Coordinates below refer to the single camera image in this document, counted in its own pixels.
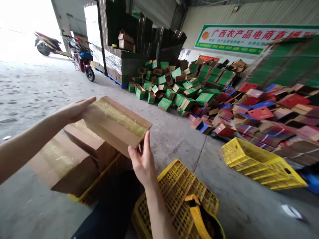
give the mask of motorcycle wheel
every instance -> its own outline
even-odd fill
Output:
[[[85,74],[86,74],[86,77],[88,78],[89,81],[91,81],[91,82],[94,81],[95,75],[94,75],[92,68],[86,68]]]
[[[50,52],[46,51],[45,48],[44,48],[44,46],[45,46],[45,44],[43,44],[43,43],[37,45],[37,50],[38,50],[42,55],[49,56],[49,55],[50,55]]]

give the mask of hand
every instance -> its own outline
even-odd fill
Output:
[[[77,101],[62,108],[61,110],[56,112],[56,114],[59,115],[58,118],[62,119],[65,124],[75,123],[83,118],[82,112],[95,100],[96,97],[91,97],[86,100]]]
[[[152,189],[158,185],[154,156],[150,148],[150,132],[147,131],[144,138],[144,146],[141,147],[142,152],[139,148],[134,149],[132,146],[128,147],[128,152],[132,160],[132,165],[136,177],[143,184],[145,190]]]

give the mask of motorcycle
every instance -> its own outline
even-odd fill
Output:
[[[91,50],[82,46],[82,40],[80,38],[74,38],[68,35],[62,35],[63,37],[74,39],[74,41],[69,41],[68,45],[73,52],[73,61],[75,63],[75,67],[78,68],[80,71],[86,74],[86,77],[89,81],[93,82],[95,79],[94,72],[91,67],[91,61],[93,60],[93,56]]]
[[[46,35],[39,33],[39,32],[34,32],[36,36],[36,42],[34,44],[34,47],[37,47],[37,50],[45,56],[49,56],[50,53],[53,54],[58,54],[58,55],[63,55],[72,58],[72,55],[63,52],[59,46],[61,42],[57,39],[47,37]]]

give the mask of plastic crate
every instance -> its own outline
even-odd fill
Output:
[[[172,223],[178,231],[179,238],[200,238],[189,205],[184,202],[185,197],[195,194],[203,207],[214,215],[217,215],[219,209],[217,197],[178,159],[174,160],[158,176],[158,181],[166,208],[172,217]],[[135,204],[132,222],[139,239],[152,238],[145,193]]]
[[[123,154],[118,153],[107,168],[100,173],[91,186],[80,197],[76,197],[72,194],[68,194],[68,196],[74,202],[79,202],[86,206],[91,205],[100,198],[103,187],[106,183],[119,176],[122,172],[130,169],[132,169],[131,160]]]
[[[222,146],[226,164],[271,190],[306,187],[307,183],[281,157],[234,138]]]

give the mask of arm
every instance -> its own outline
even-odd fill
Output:
[[[95,97],[67,106],[0,145],[0,184],[22,168],[64,126],[80,120]]]
[[[133,169],[136,177],[143,184],[149,208],[153,239],[175,239],[178,233],[172,225],[156,177],[154,157],[150,148],[150,132],[144,139],[143,153],[129,146]]]

